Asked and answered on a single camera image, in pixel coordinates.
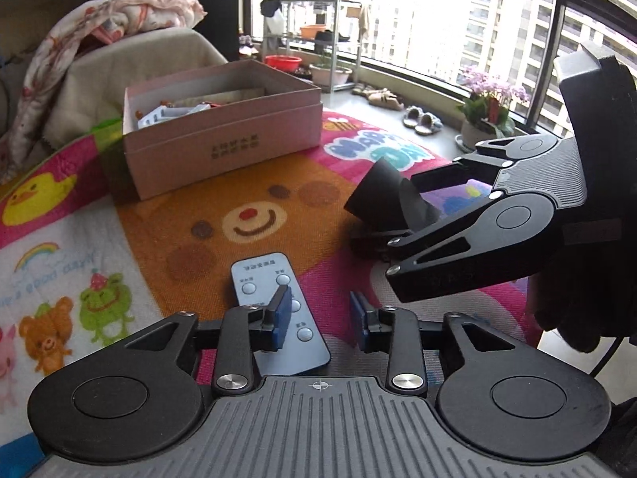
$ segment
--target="pink pig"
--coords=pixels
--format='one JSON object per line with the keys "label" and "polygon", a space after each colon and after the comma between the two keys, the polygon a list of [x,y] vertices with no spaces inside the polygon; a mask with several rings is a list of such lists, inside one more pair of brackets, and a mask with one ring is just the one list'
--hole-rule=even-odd
{"label": "pink pig", "polygon": [[17,406],[14,398],[15,379],[12,371],[15,368],[15,325],[5,335],[0,329],[0,413],[4,413],[4,403]]}

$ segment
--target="orange beak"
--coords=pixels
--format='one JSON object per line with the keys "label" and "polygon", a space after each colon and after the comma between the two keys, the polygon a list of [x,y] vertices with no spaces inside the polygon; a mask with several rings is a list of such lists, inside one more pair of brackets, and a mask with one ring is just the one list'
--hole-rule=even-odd
{"label": "orange beak", "polygon": [[36,194],[37,194],[37,190],[25,190],[23,193],[21,193],[20,196],[18,196],[16,199],[14,199],[11,202],[11,205],[15,206],[17,204],[25,202],[25,201],[27,201],[27,199],[35,196]]}

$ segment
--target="remote control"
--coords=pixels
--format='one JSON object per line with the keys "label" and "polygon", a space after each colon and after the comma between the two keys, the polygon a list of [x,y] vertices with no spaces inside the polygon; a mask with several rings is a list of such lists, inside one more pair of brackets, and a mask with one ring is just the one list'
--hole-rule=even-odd
{"label": "remote control", "polygon": [[292,290],[292,319],[283,348],[259,351],[254,357],[261,375],[295,375],[329,363],[330,354],[294,276],[282,253],[270,253],[232,265],[231,276],[239,305],[266,305],[279,285]]}

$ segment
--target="open box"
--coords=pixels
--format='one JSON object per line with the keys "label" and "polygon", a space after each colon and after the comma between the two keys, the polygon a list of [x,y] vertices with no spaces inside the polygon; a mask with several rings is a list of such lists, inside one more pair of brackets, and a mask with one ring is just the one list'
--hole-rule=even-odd
{"label": "open box", "polygon": [[[161,101],[250,88],[265,96],[137,129]],[[180,72],[126,89],[123,145],[141,199],[320,144],[321,91],[254,60]]]}

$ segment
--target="rainbow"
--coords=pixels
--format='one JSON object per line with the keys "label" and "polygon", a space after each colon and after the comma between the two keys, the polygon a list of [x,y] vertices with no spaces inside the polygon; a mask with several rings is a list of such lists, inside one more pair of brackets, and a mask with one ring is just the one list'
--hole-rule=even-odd
{"label": "rainbow", "polygon": [[42,243],[35,246],[34,248],[31,248],[22,256],[20,261],[18,261],[18,264],[16,264],[15,266],[14,272],[24,268],[33,257],[37,257],[42,253],[55,253],[59,249],[60,247],[55,243]]}

